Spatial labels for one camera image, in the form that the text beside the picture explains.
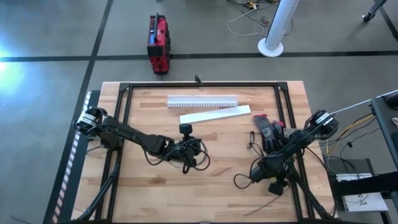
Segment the cable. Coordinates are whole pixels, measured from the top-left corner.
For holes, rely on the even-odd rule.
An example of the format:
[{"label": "cable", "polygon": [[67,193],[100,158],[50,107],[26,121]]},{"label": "cable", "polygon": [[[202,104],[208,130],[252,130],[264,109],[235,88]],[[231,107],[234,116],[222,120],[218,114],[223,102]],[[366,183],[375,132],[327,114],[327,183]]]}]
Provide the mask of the cable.
[{"label": "cable", "polygon": [[[347,131],[349,131],[352,127],[354,127],[354,126],[356,126],[356,125],[359,125],[359,124],[361,124],[361,123],[363,123],[363,122],[365,122],[365,121],[371,119],[372,117],[373,117],[373,115],[367,116],[367,117],[365,117],[364,119],[362,119],[362,120],[360,120],[360,121],[357,121],[357,122],[355,122],[354,124],[348,126],[347,128],[345,128],[345,129],[341,132],[341,134],[338,136],[338,138],[336,139],[336,141],[339,141],[339,139],[340,139]],[[336,142],[334,143],[334,145],[333,145],[331,151],[330,151],[330,152],[327,151],[326,153],[327,153],[327,154],[331,154],[331,152],[333,152],[333,151],[335,150],[335,148],[336,148]]]},{"label": "cable", "polygon": [[256,210],[254,210],[254,211],[252,211],[252,212],[250,212],[250,213],[247,213],[247,214],[245,214],[245,215],[243,215],[243,216],[251,215],[251,214],[253,214],[254,212],[258,212],[258,211],[260,211],[261,209],[267,207],[267,206],[270,205],[272,202],[275,202],[278,198],[280,198],[283,194],[285,194],[289,189],[290,189],[290,184],[289,184],[289,186],[287,187],[287,189],[286,189],[280,196],[278,196],[278,197],[272,199],[270,202],[266,203],[265,205],[263,205],[263,206],[257,208]]},{"label": "cable", "polygon": [[197,165],[196,165],[196,166],[193,166],[193,168],[194,168],[195,170],[203,171],[203,170],[206,170],[207,168],[209,168],[209,166],[210,166],[210,156],[207,154],[207,152],[205,152],[205,151],[203,151],[203,150],[201,150],[201,149],[199,149],[199,150],[200,150],[200,152],[204,153],[204,155],[208,158],[209,163],[207,163],[207,166],[206,166],[205,168],[202,168],[202,169],[197,168]]},{"label": "cable", "polygon": [[254,131],[251,131],[249,133],[249,143],[247,149],[253,149],[253,151],[256,152],[257,155],[262,157],[265,156],[264,153],[262,152],[261,147],[256,143],[256,137],[254,135]]},{"label": "cable", "polygon": [[[234,22],[234,21],[236,21],[236,20],[242,18],[243,16],[246,16],[247,14],[249,14],[250,12],[253,12],[253,11],[255,11],[255,10],[257,10],[257,9],[251,9],[250,11],[245,12],[244,14],[238,16],[237,18],[235,18],[235,19],[233,19],[233,20],[227,22],[226,26],[227,26],[228,30],[229,30],[231,33],[233,33],[233,34],[240,35],[240,36],[244,36],[244,37],[252,36],[252,35],[261,35],[261,36],[266,37],[266,35],[264,34],[264,33],[266,32],[266,30],[263,28],[263,26],[260,26],[260,25],[254,26],[254,27],[253,27],[253,33],[251,33],[251,34],[240,34],[240,33],[237,33],[237,32],[235,32],[235,31],[232,31],[231,28],[229,27],[229,24],[230,24],[230,23],[232,23],[232,22]],[[261,32],[257,32],[257,31],[256,31],[257,27],[260,27],[260,28],[261,28]]]},{"label": "cable", "polygon": [[258,24],[262,27],[268,27],[269,21],[267,19],[266,16],[262,16],[260,20],[258,19],[253,19],[252,17],[250,17],[249,15],[246,14],[246,17],[249,18],[250,20],[254,21],[254,22],[258,22]]},{"label": "cable", "polygon": [[27,222],[27,221],[24,221],[24,220],[20,220],[20,219],[18,219],[18,218],[16,218],[16,217],[13,217],[12,215],[10,215],[10,217],[11,217],[13,220],[18,221],[18,222],[21,222],[21,223],[32,224],[32,223],[30,223],[30,222]]},{"label": "cable", "polygon": [[[241,187],[241,186],[239,186],[239,185],[236,183],[236,178],[237,178],[237,176],[245,177],[245,178],[249,179],[250,182],[249,182],[246,186]],[[235,185],[235,187],[237,187],[237,188],[239,188],[239,189],[242,189],[242,190],[243,190],[243,189],[246,189],[246,188],[248,188],[252,183],[253,183],[252,180],[251,180],[250,177],[247,176],[247,175],[244,175],[244,174],[236,174],[236,175],[234,176],[234,185]]]},{"label": "cable", "polygon": [[319,160],[319,162],[321,162],[323,168],[325,168],[325,170],[328,171],[328,169],[326,168],[326,165],[323,163],[323,161],[321,160],[321,158],[319,158],[319,156],[316,155],[315,152],[313,152],[309,147],[306,147],[306,149],[308,149],[308,150]]},{"label": "cable", "polygon": [[268,1],[268,0],[258,0],[258,1],[247,1],[247,0],[244,0],[243,2],[246,2],[246,3],[239,3],[239,2],[236,2],[235,0],[227,0],[227,2],[229,2],[229,3],[231,3],[231,4],[234,4],[234,5],[236,5],[236,6],[242,6],[242,7],[245,7],[246,9],[253,9],[253,5],[255,5],[255,4],[257,4],[257,7],[259,8],[259,9],[261,9],[260,8],[260,4],[261,3],[266,3],[266,4],[274,4],[275,2],[274,1]]},{"label": "cable", "polygon": [[[376,118],[373,118],[368,124],[365,124],[364,126],[355,129],[354,131],[350,132],[348,135],[346,135],[345,137],[339,139],[338,141],[341,141],[341,140],[343,140],[343,139],[346,139],[346,138],[348,138],[348,136],[350,136],[351,134],[353,134],[353,133],[356,132],[357,130],[360,130],[360,129],[363,129],[363,128],[369,126],[375,119],[376,119]],[[337,141],[337,140],[329,141],[329,145],[332,145],[332,142],[338,142],[338,141]]]},{"label": "cable", "polygon": [[89,150],[87,150],[86,151],[86,154],[88,153],[88,152],[90,152],[90,151],[92,151],[92,150],[95,150],[95,149],[100,149],[100,148],[104,148],[104,146],[96,146],[96,147],[93,147],[93,148],[91,148],[91,149],[89,149]]},{"label": "cable", "polygon": [[[207,150],[207,147],[206,147],[206,145],[205,145],[205,143],[203,143],[203,141],[200,141],[200,144],[203,146],[203,148],[205,148],[205,152],[208,154],[208,150]],[[200,165],[202,165],[204,162],[206,162],[206,160],[207,160],[207,156],[205,155],[205,156],[203,156],[203,159],[197,164],[197,166],[200,166]],[[177,165],[175,165],[175,164],[173,164],[173,162],[176,162],[176,163],[182,163],[182,162],[177,162],[177,161],[169,161],[169,164],[171,165],[171,166],[174,166],[175,168],[183,168],[183,166],[177,166]]]},{"label": "cable", "polygon": [[[383,95],[377,96],[376,98],[380,98],[380,97],[382,97],[382,96],[390,95],[390,94],[396,93],[396,92],[398,92],[398,90],[394,90],[394,91],[391,91],[391,92],[389,92],[389,93],[385,93],[385,94],[383,94]],[[371,101],[371,99],[364,100],[364,101],[362,101],[362,102],[360,102],[360,103],[356,103],[356,104],[354,104],[354,105],[347,106],[346,108],[343,108],[343,109],[340,109],[340,110],[335,111],[335,112],[333,112],[333,113],[330,113],[330,115],[340,113],[340,112],[342,112],[342,111],[351,109],[351,108],[353,108],[353,107],[355,107],[355,106],[359,106],[359,105],[361,105],[361,104],[364,104],[364,103],[367,103],[367,102],[370,102],[370,101]]]},{"label": "cable", "polygon": [[[239,189],[246,189],[246,188],[248,188],[251,184],[253,184],[254,183],[254,181],[252,181],[251,180],[251,171],[253,170],[253,165],[254,165],[254,163],[256,162],[256,161],[258,161],[259,159],[262,159],[263,157],[258,157],[257,159],[255,159],[255,160],[253,160],[253,162],[251,163],[251,165],[250,165],[250,171],[249,171],[249,175],[247,176],[247,175],[244,175],[244,174],[236,174],[235,176],[234,176],[234,185],[237,187],[237,188],[239,188]],[[250,183],[247,185],[247,186],[245,186],[245,187],[240,187],[237,183],[236,183],[236,177],[237,176],[243,176],[243,177],[246,177],[246,178],[248,178],[249,180],[251,180],[250,181]]]},{"label": "cable", "polygon": [[[233,33],[233,34],[240,35],[240,36],[243,36],[243,37],[252,36],[252,35],[261,35],[261,36],[263,36],[263,37],[267,37],[267,35],[265,35],[266,30],[264,29],[264,27],[267,27],[267,26],[264,26],[264,25],[261,24],[261,22],[263,22],[263,23],[265,23],[265,24],[268,24],[267,17],[265,17],[265,16],[262,16],[260,21],[257,21],[257,20],[255,20],[255,19],[253,19],[253,18],[250,17],[251,20],[256,21],[256,22],[259,23],[259,25],[256,25],[256,26],[253,27],[253,33],[251,33],[251,34],[240,34],[240,33],[238,33],[238,32],[232,31],[231,28],[229,27],[229,24],[230,24],[230,23],[232,23],[232,22],[234,22],[234,21],[236,21],[236,20],[242,18],[243,16],[248,16],[248,14],[249,14],[250,12],[255,11],[255,10],[259,10],[259,9],[251,9],[250,11],[245,12],[244,14],[238,16],[237,18],[235,18],[235,19],[233,19],[233,20],[227,22],[226,26],[227,26],[228,30],[229,30],[231,33]],[[290,31],[289,31],[287,34],[284,34],[284,36],[290,35],[290,34],[293,32],[293,26],[294,26],[294,25],[293,25],[293,19],[292,19],[292,18],[290,18],[290,23],[291,23]]]},{"label": "cable", "polygon": [[378,131],[378,130],[380,130],[380,128],[376,128],[375,130],[373,130],[373,131],[371,131],[371,132],[368,132],[368,133],[364,133],[363,135],[361,135],[361,136],[359,136],[359,137],[356,137],[356,138],[354,138],[352,141],[350,141],[350,142],[347,142],[347,144],[342,148],[342,150],[340,151],[340,158],[343,158],[343,156],[342,156],[342,154],[343,154],[343,151],[344,151],[344,149],[347,147],[347,146],[349,146],[349,144],[352,144],[352,143],[354,143],[355,142],[355,140],[357,140],[357,139],[360,139],[361,137],[363,137],[363,136],[366,136],[366,135],[368,135],[368,134],[373,134],[373,133],[375,133],[376,131]]}]

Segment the concrete floor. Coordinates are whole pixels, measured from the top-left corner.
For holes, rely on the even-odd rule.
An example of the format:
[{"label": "concrete floor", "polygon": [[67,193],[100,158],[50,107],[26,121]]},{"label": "concrete floor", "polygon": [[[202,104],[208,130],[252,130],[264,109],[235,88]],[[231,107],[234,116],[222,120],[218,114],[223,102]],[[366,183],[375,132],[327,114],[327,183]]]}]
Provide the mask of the concrete floor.
[{"label": "concrete floor", "polygon": [[[368,24],[361,23],[361,15],[372,3],[301,0],[293,32],[283,39],[285,51],[398,50],[380,14]],[[106,4],[107,0],[0,0],[0,57],[90,56]],[[388,1],[385,8],[398,26],[398,3]],[[271,6],[251,15],[271,20],[275,10]],[[146,54],[148,17],[156,12],[168,19],[173,54],[257,52],[260,36],[228,32],[226,23],[241,13],[224,0],[114,0],[98,55]],[[232,27],[252,32],[254,25],[242,18]],[[4,60],[10,58],[0,58],[0,223],[16,223],[10,215],[41,223],[89,61],[1,62]],[[202,80],[303,80],[312,111],[335,111],[396,89],[397,61],[398,54],[176,59],[164,80],[193,80],[194,75]],[[99,90],[105,81],[153,80],[160,78],[153,75],[147,60],[99,61],[88,89]],[[364,105],[336,119],[343,127],[368,112]],[[377,128],[373,125],[364,132]],[[376,173],[396,169],[380,132],[359,140],[344,156],[370,158]],[[397,222],[396,213],[391,215]],[[339,212],[339,216],[381,222],[375,213]]]}]

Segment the red power station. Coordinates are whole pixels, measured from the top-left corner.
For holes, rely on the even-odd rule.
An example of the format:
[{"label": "red power station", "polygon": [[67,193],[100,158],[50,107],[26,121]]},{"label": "red power station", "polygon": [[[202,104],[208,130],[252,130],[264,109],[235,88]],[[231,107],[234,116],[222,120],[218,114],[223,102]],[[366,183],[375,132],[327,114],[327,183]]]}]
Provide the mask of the red power station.
[{"label": "red power station", "polygon": [[167,74],[170,68],[170,36],[165,16],[150,16],[147,48],[154,73]]}]

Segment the white board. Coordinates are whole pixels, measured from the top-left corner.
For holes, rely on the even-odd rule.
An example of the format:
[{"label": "white board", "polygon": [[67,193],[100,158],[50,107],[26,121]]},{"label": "white board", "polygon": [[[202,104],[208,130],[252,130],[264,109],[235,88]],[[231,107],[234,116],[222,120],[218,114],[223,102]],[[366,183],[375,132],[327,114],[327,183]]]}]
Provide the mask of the white board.
[{"label": "white board", "polygon": [[220,110],[206,111],[201,113],[186,114],[180,116],[180,124],[207,121],[210,119],[226,118],[241,114],[251,113],[249,105],[225,108]]}]

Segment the metal stand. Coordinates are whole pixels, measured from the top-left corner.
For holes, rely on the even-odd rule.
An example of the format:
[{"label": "metal stand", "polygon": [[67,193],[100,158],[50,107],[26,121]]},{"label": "metal stand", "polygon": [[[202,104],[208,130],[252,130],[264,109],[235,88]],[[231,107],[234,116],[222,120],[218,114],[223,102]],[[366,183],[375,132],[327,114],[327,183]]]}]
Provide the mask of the metal stand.
[{"label": "metal stand", "polygon": [[386,3],[387,0],[376,0],[368,14],[362,16],[364,22],[369,22],[376,15],[377,10]]}]

